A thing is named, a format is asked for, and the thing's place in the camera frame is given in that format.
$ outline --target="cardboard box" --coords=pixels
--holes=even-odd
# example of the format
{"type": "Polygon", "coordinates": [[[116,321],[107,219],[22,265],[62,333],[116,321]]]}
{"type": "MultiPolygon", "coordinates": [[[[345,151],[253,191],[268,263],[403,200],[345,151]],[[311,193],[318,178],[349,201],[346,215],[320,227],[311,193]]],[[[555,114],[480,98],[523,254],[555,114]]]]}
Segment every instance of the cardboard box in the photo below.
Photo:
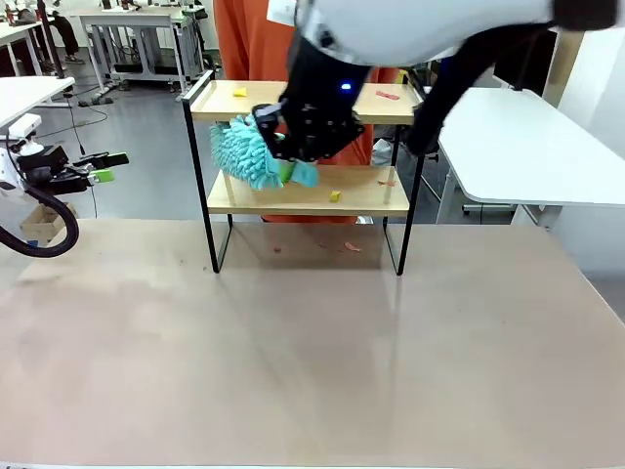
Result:
{"type": "MultiPolygon", "coordinates": [[[[78,217],[76,210],[70,203],[65,204],[74,216],[78,217]]],[[[39,241],[40,245],[46,245],[65,226],[63,219],[53,209],[39,204],[28,217],[21,222],[20,228],[24,239],[27,241],[39,241]]]]}

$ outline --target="gray floor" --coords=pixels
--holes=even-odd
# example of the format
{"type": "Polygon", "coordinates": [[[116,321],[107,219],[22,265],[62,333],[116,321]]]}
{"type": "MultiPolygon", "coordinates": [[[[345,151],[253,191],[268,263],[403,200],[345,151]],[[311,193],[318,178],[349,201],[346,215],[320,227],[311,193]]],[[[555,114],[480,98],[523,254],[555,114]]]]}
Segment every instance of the gray floor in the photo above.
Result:
{"type": "MultiPolygon", "coordinates": [[[[89,64],[68,66],[68,74],[76,78],[75,92],[81,93],[93,88],[96,78],[89,64]]],[[[137,219],[200,219],[195,177],[190,159],[187,129],[182,105],[176,102],[176,95],[169,93],[166,84],[133,84],[126,92],[109,94],[114,103],[94,107],[105,112],[103,122],[81,127],[78,136],[87,153],[97,151],[126,151],[131,164],[115,168],[113,183],[95,187],[98,216],[104,218],[137,219]]],[[[67,109],[38,108],[43,118],[38,129],[40,136],[66,129],[71,126],[71,115],[67,109]]],[[[91,108],[74,107],[77,125],[97,121],[103,116],[91,108]]],[[[208,189],[217,176],[217,169],[210,158],[209,127],[196,124],[196,133],[202,155],[205,186],[208,189]]],[[[66,130],[39,141],[46,145],[63,145],[70,159],[80,156],[76,135],[66,130]]],[[[412,189],[415,160],[406,151],[399,154],[397,168],[406,191],[412,189]]],[[[442,193],[448,166],[444,160],[428,161],[424,176],[438,194],[442,193]]],[[[94,200],[89,192],[62,197],[70,201],[81,218],[95,216],[94,200]]],[[[462,204],[469,200],[457,191],[454,197],[451,222],[454,224],[509,224],[511,217],[502,214],[474,213],[464,216],[462,204]]],[[[5,228],[20,234],[20,223],[32,210],[32,206],[2,205],[2,223],[5,228]]],[[[438,212],[437,199],[421,185],[415,223],[434,223],[438,212]]],[[[597,280],[597,289],[610,305],[625,318],[625,291],[621,285],[625,280],[597,280]]]]}

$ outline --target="teal cloth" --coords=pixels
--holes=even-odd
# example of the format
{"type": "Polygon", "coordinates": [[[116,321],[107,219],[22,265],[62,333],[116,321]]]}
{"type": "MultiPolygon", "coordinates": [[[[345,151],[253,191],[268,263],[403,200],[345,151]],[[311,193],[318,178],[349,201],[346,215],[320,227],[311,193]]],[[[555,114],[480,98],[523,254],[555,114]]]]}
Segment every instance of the teal cloth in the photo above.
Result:
{"type": "MultiPolygon", "coordinates": [[[[228,124],[211,128],[213,161],[225,173],[250,185],[255,191],[283,188],[280,176],[282,162],[275,159],[258,131],[252,114],[238,116],[228,124]]],[[[297,161],[291,181],[306,187],[318,184],[315,166],[297,161]]]]}

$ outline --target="black pants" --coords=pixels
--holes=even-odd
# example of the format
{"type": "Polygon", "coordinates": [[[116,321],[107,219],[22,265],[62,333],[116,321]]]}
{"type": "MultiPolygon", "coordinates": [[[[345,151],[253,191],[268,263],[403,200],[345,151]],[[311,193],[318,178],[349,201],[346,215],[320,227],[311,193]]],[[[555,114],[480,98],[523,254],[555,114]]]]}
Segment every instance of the black pants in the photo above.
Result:
{"type": "MultiPolygon", "coordinates": [[[[61,35],[62,43],[65,46],[65,52],[69,56],[76,54],[78,52],[78,41],[76,41],[74,29],[71,27],[67,18],[61,15],[55,15],[55,20],[51,25],[53,25],[61,35]]],[[[46,47],[46,42],[43,37],[43,28],[36,27],[35,34],[37,35],[37,42],[39,43],[39,49],[41,49],[44,60],[49,61],[50,54],[48,54],[48,48],[46,47]]]]}

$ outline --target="person in orange clothing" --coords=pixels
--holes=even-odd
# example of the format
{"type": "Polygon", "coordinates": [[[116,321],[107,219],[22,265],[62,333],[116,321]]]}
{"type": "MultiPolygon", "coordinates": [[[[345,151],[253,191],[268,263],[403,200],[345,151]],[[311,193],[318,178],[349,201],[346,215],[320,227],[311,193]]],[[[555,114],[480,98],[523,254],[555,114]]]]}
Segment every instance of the person in orange clothing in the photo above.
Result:
{"type": "MultiPolygon", "coordinates": [[[[294,28],[267,20],[269,0],[214,0],[215,25],[228,80],[288,81],[287,55],[294,28]]],[[[394,83],[395,68],[371,71],[369,81],[394,83]]],[[[331,159],[319,164],[369,165],[373,126],[331,159]]],[[[264,216],[272,222],[355,223],[355,217],[264,216]]]]}

